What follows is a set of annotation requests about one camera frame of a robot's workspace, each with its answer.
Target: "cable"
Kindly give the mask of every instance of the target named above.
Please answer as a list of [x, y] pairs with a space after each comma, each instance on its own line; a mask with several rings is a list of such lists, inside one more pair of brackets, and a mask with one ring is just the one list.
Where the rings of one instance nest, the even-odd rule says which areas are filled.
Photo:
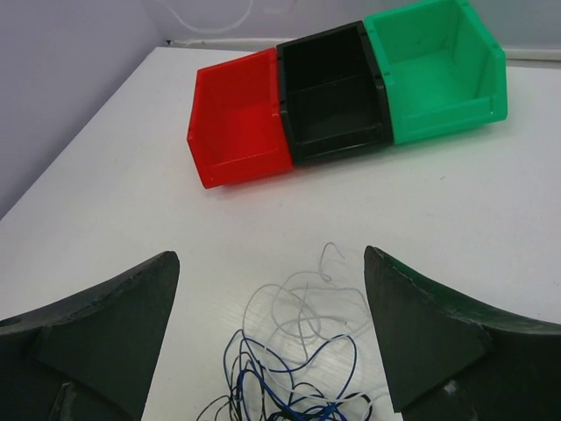
[[167, 4], [165, 0], [155, 0], [155, 1], [156, 3], [159, 3], [162, 6], [164, 6], [167, 9], [167, 11], [169, 11], [183, 27], [189, 29], [190, 31], [195, 33], [215, 34], [215, 35], [231, 31], [241, 26], [249, 17], [253, 7], [253, 0], [249, 0], [249, 4], [247, 5], [247, 10], [245, 11], [244, 16], [242, 16], [240, 19], [238, 19], [236, 22], [234, 22], [231, 25], [225, 26], [223, 28], [212, 29], [212, 28], [197, 28], [196, 26], [192, 26], [187, 22], [185, 22], [181, 18], [181, 16], [179, 16], [177, 12], [169, 4]]
[[[232, 335], [224, 349], [223, 370], [230, 391], [229, 395], [221, 396], [209, 404], [197, 420], [221, 400], [225, 400], [225, 403], [221, 403], [216, 410], [215, 421], [226, 407], [228, 407], [230, 420], [233, 421], [257, 420], [257, 416], [252, 417], [252, 414], [259, 414], [259, 421], [356, 421], [357, 419], [367, 421], [373, 419], [373, 403], [387, 395], [387, 392], [383, 390], [386, 388], [385, 385], [377, 385], [369, 392], [352, 391], [349, 393], [359, 364], [355, 338], [358, 338], [362, 332], [367, 332], [368, 327], [373, 332], [370, 311], [360, 290], [337, 286], [333, 278], [324, 273], [324, 258], [330, 246], [344, 259], [337, 246], [328, 243], [323, 248], [317, 271], [298, 272], [289, 276], [281, 285], [267, 284], [252, 294], [244, 309], [241, 329]], [[321, 283], [314, 285], [306, 281], [303, 285], [288, 287], [288, 284], [297, 276], [304, 275], [316, 276], [316, 282]], [[268, 313], [275, 328], [266, 341], [262, 342], [247, 331], [246, 319], [256, 296], [265, 289], [274, 289], [273, 301]], [[281, 292], [286, 294], [290, 303], [297, 309], [297, 315], [286, 321], [280, 321], [275, 313], [279, 307], [277, 301], [280, 300]], [[360, 308], [364, 313], [360, 316], [359, 327], [351, 326], [347, 318], [339, 315], [322, 314], [310, 302], [310, 298], [315, 292], [358, 294], [361, 298], [359, 300]], [[343, 332], [334, 335], [324, 332], [325, 326], [332, 327], [333, 325]], [[303, 351], [303, 360], [288, 358], [275, 351], [273, 339], [278, 335], [282, 335], [279, 337], [281, 344], [288, 343], [289, 340], [294, 341], [294, 345], [298, 345]], [[344, 375], [342, 384], [334, 388], [337, 392], [332, 396], [327, 396], [309, 380], [298, 381], [297, 377], [308, 376], [310, 369], [318, 368], [319, 355], [333, 347], [336, 342], [346, 342], [351, 346], [352, 362], [348, 373]], [[230, 355], [234, 349], [236, 349], [236, 354], [233, 362], [230, 363], [228, 361], [231, 361]], [[320, 368], [325, 370], [325, 375], [329, 375], [330, 367]], [[336, 386], [336, 381], [335, 377], [330, 378], [330, 388]], [[375, 392], [379, 392], [377, 396], [369, 396]], [[349, 402], [358, 400], [366, 403], [366, 409], [360, 418], [356, 418], [358, 414], [348, 418], [345, 413]], [[248, 405], [248, 403], [257, 402], [259, 402], [259, 408], [250, 408]]]

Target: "storage bin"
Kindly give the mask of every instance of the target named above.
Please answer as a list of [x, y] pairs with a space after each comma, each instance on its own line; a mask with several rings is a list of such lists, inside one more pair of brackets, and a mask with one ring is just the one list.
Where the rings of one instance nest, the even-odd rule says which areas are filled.
[[199, 70], [187, 140], [206, 189], [293, 168], [277, 76], [274, 48]]
[[392, 144], [386, 89], [362, 22], [280, 44], [277, 52], [295, 165]]
[[366, 18], [395, 143], [507, 116], [506, 60], [466, 0], [429, 0]]

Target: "wall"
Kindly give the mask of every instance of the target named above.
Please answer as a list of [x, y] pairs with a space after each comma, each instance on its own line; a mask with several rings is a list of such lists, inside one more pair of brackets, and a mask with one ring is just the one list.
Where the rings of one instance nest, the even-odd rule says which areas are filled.
[[[169, 39], [295, 38], [362, 19], [415, 0], [142, 0]], [[247, 20], [226, 33], [196, 33], [187, 24], [220, 28], [236, 22], [251, 5]], [[507, 48], [561, 49], [558, 0], [471, 0], [475, 10]]]
[[139, 0], [0, 5], [0, 218], [162, 43]]

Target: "white table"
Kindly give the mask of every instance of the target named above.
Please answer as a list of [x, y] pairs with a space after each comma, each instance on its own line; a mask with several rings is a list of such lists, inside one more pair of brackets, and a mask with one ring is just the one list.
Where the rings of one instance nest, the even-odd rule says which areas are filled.
[[185, 142], [195, 72], [244, 55], [158, 48], [0, 222], [0, 319], [175, 250], [181, 279], [144, 420], [224, 393], [251, 293], [323, 244], [378, 246], [505, 310], [561, 323], [561, 72], [510, 68], [506, 122], [205, 191]]

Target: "green storage bin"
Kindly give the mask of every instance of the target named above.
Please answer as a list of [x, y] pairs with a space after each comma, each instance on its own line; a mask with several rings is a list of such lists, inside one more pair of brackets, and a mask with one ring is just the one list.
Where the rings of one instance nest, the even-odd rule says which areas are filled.
[[505, 119], [504, 51], [465, 0], [429, 0], [365, 19], [396, 144]]

